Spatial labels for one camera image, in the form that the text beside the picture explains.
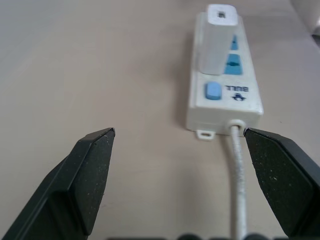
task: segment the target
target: white table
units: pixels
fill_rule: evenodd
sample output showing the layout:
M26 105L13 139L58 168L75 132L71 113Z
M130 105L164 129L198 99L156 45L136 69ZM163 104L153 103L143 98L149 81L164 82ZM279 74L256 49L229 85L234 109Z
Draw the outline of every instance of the white table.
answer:
M320 52L288 0L225 0L243 16L264 104L259 128L320 164ZM90 132L114 127L90 240L230 235L229 137L184 126L196 14L206 0L15 0L1 4L0 235ZM242 139L248 228L284 233Z

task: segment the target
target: power cord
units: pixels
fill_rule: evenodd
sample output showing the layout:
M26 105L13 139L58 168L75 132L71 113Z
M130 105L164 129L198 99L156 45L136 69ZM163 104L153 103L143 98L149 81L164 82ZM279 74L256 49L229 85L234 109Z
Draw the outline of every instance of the power cord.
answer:
M232 138L232 150L234 156L234 191L235 191L235 240L243 240L247 235L247 207L246 207L246 183L245 170L241 144L239 139L239 126L233 125L230 128Z

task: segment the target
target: power strip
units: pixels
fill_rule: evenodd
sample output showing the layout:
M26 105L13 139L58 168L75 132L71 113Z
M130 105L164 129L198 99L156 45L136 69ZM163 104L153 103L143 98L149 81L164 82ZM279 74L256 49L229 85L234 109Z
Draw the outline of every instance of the power strip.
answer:
M201 47L204 31L207 31L207 21L207 12L198 14L193 41L186 127L195 131L199 139L210 141L215 134L230 135L232 125L240 128L240 134L247 127L255 127L264 110L240 16L233 39L228 43L230 49L224 73L212 75L200 71L201 54L204 52Z

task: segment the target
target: white power strip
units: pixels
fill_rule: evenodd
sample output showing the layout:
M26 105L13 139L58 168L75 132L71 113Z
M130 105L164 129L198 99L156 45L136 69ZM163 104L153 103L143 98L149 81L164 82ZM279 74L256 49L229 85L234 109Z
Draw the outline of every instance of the white power strip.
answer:
M199 139L209 141L215 134L229 135L232 125L239 126L240 134L247 127L255 127L264 110L240 16L234 30L235 38L230 42L224 73L200 72L207 22L207 12L196 18L186 127L196 131Z

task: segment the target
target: white object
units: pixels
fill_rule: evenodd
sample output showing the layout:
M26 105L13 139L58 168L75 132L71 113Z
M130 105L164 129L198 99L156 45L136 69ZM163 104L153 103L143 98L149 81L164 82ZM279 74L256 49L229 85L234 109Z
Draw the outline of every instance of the white object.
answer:
M241 144L239 141L239 127L236 125L231 126L230 132L234 155L234 173L232 174L234 185L234 235L232 236L232 239L243 240L247 235L245 168L242 158Z
M210 136L213 138L214 134L229 135L229 128L232 125L239 126L240 132L243 133L246 127L257 126L259 118L264 113L246 33L240 16L238 16L238 27L235 29L238 50L229 50L229 54L239 55L242 74L210 75L199 70L200 49L206 21L207 14L205 12L197 16L186 118L186 127L196 131L199 138L203 140L209 140ZM221 99L206 98L205 88L209 82L215 82L221 86ZM236 94L241 95L244 100L236 98Z
M234 6L211 4L207 8L199 67L204 74L221 75L238 25Z

